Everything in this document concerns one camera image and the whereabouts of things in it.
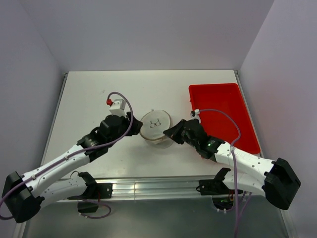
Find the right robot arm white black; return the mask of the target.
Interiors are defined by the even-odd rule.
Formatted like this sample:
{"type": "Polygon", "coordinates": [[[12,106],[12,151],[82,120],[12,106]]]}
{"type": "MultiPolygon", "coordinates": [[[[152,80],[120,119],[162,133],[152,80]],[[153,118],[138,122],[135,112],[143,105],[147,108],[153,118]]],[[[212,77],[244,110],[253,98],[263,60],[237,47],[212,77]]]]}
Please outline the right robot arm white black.
{"type": "Polygon", "coordinates": [[[201,195],[247,191],[265,197],[279,209],[288,210],[301,186],[286,160],[265,159],[233,147],[208,135],[197,119],[183,119],[163,133],[177,144],[192,146],[202,158],[224,165],[213,179],[199,181],[197,191],[201,195]]]}

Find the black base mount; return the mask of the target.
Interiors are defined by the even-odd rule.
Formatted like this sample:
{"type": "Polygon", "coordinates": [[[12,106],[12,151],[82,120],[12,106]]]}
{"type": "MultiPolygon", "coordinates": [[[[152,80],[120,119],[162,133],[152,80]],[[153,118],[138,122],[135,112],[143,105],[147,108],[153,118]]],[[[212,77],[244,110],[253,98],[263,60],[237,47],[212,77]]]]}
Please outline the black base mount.
{"type": "Polygon", "coordinates": [[[112,192],[112,183],[97,183],[91,195],[87,197],[83,195],[72,196],[67,198],[67,200],[77,201],[79,216],[86,219],[102,219],[108,217],[112,212],[112,208],[104,202],[104,199],[110,199],[112,197],[112,192]],[[93,216],[100,208],[105,208],[107,213],[100,216],[93,216]]]}
{"type": "Polygon", "coordinates": [[[234,189],[229,189],[225,184],[215,179],[202,179],[199,180],[199,185],[196,187],[196,191],[201,196],[220,196],[212,199],[213,205],[216,210],[227,211],[233,208],[234,205],[234,189]]]}

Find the aluminium frame rail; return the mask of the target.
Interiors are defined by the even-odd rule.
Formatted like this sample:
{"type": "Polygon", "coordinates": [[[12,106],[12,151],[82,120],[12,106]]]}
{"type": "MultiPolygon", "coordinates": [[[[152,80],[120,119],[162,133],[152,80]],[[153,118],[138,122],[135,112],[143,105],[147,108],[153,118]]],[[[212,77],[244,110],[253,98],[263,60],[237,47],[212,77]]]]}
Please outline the aluminium frame rail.
{"type": "Polygon", "coordinates": [[[198,198],[196,191],[199,180],[215,179],[223,182],[229,189],[234,189],[233,172],[228,172],[224,178],[203,177],[175,177],[175,178],[139,178],[139,179],[96,179],[89,184],[86,179],[79,175],[62,179],[48,187],[32,185],[32,193],[35,197],[43,197],[41,206],[67,199],[72,196],[87,197],[96,188],[97,183],[112,183],[111,200],[145,200],[145,199],[177,199],[198,198]]]}

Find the white mesh laundry bag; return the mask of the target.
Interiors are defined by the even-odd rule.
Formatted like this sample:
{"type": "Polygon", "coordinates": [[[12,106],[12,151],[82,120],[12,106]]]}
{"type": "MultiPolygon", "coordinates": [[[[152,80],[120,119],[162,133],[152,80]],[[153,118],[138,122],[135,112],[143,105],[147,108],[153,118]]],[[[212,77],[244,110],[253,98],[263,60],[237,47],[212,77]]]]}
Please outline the white mesh laundry bag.
{"type": "Polygon", "coordinates": [[[143,126],[140,136],[155,148],[165,149],[172,145],[170,140],[163,132],[172,128],[173,122],[170,114],[164,110],[151,110],[141,118],[143,126]]]}

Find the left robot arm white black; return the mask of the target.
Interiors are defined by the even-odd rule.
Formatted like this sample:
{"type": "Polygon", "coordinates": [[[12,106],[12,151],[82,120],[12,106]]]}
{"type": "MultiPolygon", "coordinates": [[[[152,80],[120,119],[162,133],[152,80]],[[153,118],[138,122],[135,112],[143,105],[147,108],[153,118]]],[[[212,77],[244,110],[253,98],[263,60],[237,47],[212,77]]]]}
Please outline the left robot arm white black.
{"type": "Polygon", "coordinates": [[[1,217],[1,220],[14,219],[17,223],[23,223],[56,201],[95,198],[98,185],[88,172],[80,172],[67,180],[62,180],[62,177],[103,156],[123,137],[139,134],[142,125],[131,112],[121,117],[109,115],[51,162],[22,175],[18,172],[9,174],[0,203],[7,206],[11,216],[1,217]]]}

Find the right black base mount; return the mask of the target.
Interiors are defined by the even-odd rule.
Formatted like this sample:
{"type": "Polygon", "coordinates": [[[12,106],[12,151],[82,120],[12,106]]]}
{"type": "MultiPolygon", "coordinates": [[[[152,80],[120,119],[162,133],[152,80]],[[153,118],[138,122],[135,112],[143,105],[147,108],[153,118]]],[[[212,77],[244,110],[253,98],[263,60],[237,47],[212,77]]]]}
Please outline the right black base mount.
{"type": "Polygon", "coordinates": [[[216,210],[227,211],[233,208],[234,205],[234,189],[229,189],[225,184],[215,179],[202,179],[199,180],[199,185],[196,187],[196,191],[201,196],[220,196],[212,199],[213,205],[216,210]]]}

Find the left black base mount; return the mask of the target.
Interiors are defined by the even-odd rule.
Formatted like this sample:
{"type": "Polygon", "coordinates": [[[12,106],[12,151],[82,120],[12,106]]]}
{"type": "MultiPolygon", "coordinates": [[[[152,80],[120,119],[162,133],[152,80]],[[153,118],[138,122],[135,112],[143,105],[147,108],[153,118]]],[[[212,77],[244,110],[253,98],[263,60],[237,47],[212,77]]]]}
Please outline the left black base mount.
{"type": "Polygon", "coordinates": [[[112,197],[112,192],[112,183],[97,183],[91,195],[87,197],[83,195],[72,196],[67,198],[67,200],[77,201],[79,216],[86,219],[102,219],[108,217],[112,212],[112,208],[104,202],[104,199],[110,199],[112,197]],[[93,216],[100,208],[105,208],[107,213],[100,216],[93,216]]]}

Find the red plastic tray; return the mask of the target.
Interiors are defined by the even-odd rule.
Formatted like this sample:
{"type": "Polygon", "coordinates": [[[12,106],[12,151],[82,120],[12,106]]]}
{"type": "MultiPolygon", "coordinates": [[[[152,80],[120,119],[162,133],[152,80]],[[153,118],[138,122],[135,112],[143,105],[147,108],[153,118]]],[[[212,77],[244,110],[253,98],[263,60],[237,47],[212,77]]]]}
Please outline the red plastic tray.
{"type": "MultiPolygon", "coordinates": [[[[251,154],[261,149],[253,125],[241,95],[235,83],[190,85],[189,95],[192,109],[215,109],[226,113],[240,129],[241,137],[234,146],[251,154]]],[[[218,112],[200,114],[204,130],[212,136],[232,142],[238,136],[233,122],[218,112]]]]}

